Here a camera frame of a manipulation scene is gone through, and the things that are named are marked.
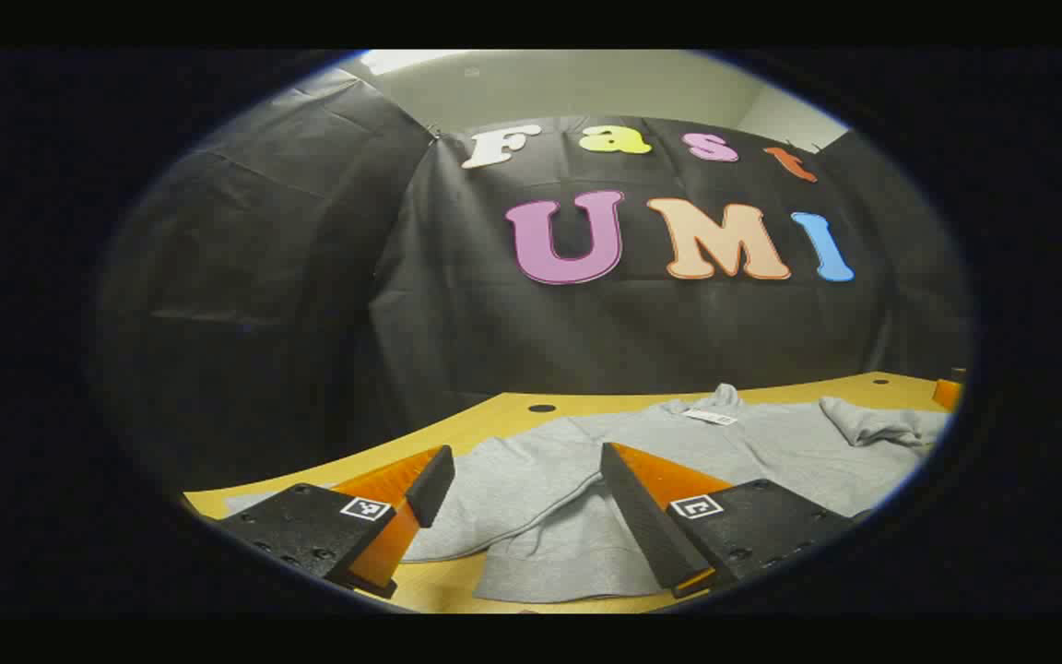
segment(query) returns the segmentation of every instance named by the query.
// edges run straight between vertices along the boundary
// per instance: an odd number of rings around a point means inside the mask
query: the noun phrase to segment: white label
[[[719,412],[708,412],[705,410],[690,409],[687,412],[683,412],[686,416],[693,416],[695,420],[703,420],[704,422],[710,422],[712,424],[733,424],[737,419],[735,416],[720,415]]]
[[[719,514],[723,512],[723,508],[720,504],[712,499],[712,496],[707,494],[701,496],[691,496],[689,499],[676,499],[671,501],[670,507],[674,508],[674,511],[679,514],[686,516],[687,518],[702,518],[703,516],[710,516],[713,514]]]
[[[387,504],[387,501],[378,501],[374,499],[357,499],[348,501],[346,507],[343,507],[340,512],[346,514],[346,516],[358,516],[359,518],[366,518],[366,521],[378,521],[380,516],[383,516],[388,512],[388,509],[392,507]]]

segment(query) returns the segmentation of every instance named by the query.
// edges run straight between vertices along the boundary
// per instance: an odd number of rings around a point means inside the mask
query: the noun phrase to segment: clothing tag
[[[733,424],[737,419],[735,416],[720,415],[719,412],[708,412],[705,410],[690,409],[683,412],[686,416],[693,416],[695,420],[703,420],[704,422],[710,422],[712,424]]]

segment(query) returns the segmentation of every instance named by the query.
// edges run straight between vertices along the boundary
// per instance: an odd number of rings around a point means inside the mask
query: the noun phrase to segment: pink letter u
[[[586,192],[577,206],[589,216],[593,251],[578,259],[562,259],[551,239],[551,216],[560,210],[555,201],[535,201],[511,207],[507,219],[514,224],[514,255],[524,274],[541,283],[585,283],[609,274],[620,261],[620,225],[617,203],[622,192]]]

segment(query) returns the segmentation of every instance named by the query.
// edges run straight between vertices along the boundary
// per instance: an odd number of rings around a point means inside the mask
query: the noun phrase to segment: sweatshirt sleeve
[[[948,424],[947,412],[874,410],[859,408],[834,396],[819,399],[822,412],[834,422],[851,446],[888,441],[910,448],[930,448]]]

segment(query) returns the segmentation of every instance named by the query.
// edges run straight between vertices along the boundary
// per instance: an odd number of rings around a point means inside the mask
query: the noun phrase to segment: wooden table
[[[914,409],[943,412],[932,402],[936,382],[923,381],[897,374],[859,374],[833,381],[802,382],[800,386],[781,388],[758,388],[741,390],[746,403],[806,403],[821,396],[838,396],[859,407],[876,409]],[[515,433],[533,429],[558,416],[597,415],[606,412],[627,412],[648,408],[649,405],[673,398],[693,401],[709,392],[690,395],[527,395],[507,392],[476,405],[468,410],[440,421],[407,437],[375,446],[370,450],[352,455],[311,467],[293,472],[280,478],[264,479],[262,482],[216,489],[210,492],[186,494],[199,512],[215,518],[227,516],[228,496],[266,494],[282,491],[297,482],[332,484],[354,478],[363,472],[399,461],[431,446],[449,445],[455,457],[461,457],[473,446],[490,437],[513,437]],[[535,412],[528,407],[549,404],[555,410]],[[485,551],[442,563],[400,564],[395,573],[399,585],[392,597],[392,605],[425,613],[641,613],[673,605],[669,593],[650,597],[609,597],[561,602],[560,605],[515,605],[514,602],[477,599],[473,589],[481,578],[485,563]]]

